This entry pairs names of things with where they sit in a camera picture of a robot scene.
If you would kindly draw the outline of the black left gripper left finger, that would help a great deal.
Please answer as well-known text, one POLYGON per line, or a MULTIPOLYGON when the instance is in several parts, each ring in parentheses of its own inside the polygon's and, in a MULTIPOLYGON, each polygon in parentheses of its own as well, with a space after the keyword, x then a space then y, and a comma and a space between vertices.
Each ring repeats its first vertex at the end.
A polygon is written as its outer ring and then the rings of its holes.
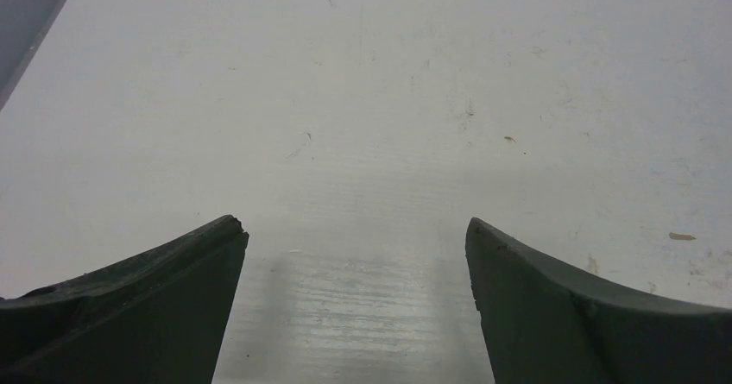
POLYGON ((233 216, 1 302, 4 383, 209 383, 249 236, 233 216))

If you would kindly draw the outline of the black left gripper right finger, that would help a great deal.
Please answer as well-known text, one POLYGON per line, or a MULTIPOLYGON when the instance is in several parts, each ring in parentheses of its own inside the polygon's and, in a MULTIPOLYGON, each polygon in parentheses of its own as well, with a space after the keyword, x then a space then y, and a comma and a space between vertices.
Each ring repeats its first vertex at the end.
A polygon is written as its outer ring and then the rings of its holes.
POLYGON ((729 309, 605 280, 479 218, 471 291, 498 383, 728 383, 729 309))

